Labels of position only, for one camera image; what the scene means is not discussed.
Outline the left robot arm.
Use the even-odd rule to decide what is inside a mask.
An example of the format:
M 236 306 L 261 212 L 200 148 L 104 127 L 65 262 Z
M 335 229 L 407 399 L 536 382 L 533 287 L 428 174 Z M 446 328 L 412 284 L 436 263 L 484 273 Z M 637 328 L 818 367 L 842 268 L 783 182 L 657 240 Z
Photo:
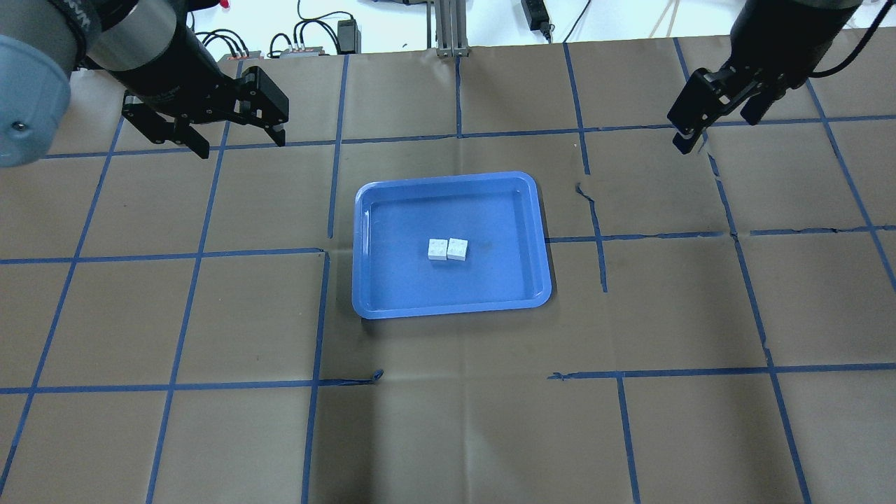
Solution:
M 196 125 L 230 121 L 285 146 L 289 100 L 258 66 L 226 76 L 188 26 L 214 1 L 3 1 L 2 167 L 33 163 L 51 148 L 70 105 L 71 74 L 92 62 L 122 84 L 124 119 L 153 144 L 202 159 Z

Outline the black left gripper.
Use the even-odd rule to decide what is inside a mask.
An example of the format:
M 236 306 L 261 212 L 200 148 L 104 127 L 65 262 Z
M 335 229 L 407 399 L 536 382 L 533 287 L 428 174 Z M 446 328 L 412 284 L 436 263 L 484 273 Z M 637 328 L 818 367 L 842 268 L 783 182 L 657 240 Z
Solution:
M 289 99 L 271 76 L 250 66 L 240 77 L 215 71 L 156 97 L 126 92 L 122 115 L 150 141 L 183 141 L 183 146 L 207 160 L 210 143 L 196 125 L 231 121 L 258 127 L 278 147 L 287 144 Z

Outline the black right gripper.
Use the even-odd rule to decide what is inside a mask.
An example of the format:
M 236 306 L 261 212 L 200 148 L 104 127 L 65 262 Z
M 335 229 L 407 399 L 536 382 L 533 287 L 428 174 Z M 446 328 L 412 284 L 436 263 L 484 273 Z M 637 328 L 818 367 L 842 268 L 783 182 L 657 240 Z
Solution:
M 737 109 L 743 120 L 754 127 L 788 90 L 796 90 L 805 82 L 803 68 L 784 71 L 732 62 L 717 71 L 697 68 L 668 111 L 668 120 L 675 128 L 673 146 L 682 155 L 700 152 L 708 140 L 707 129 Z

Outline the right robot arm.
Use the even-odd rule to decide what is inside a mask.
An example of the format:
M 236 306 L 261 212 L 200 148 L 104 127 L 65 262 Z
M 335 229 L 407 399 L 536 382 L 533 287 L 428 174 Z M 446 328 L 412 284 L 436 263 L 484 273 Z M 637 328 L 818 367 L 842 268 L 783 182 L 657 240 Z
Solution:
M 707 128 L 736 109 L 746 123 L 757 125 L 787 90 L 844 70 L 867 47 L 894 2 L 883 3 L 845 60 L 819 71 L 820 61 L 860 6 L 860 1 L 745 2 L 730 32 L 730 56 L 717 71 L 696 68 L 669 109 L 674 146 L 691 153 Z

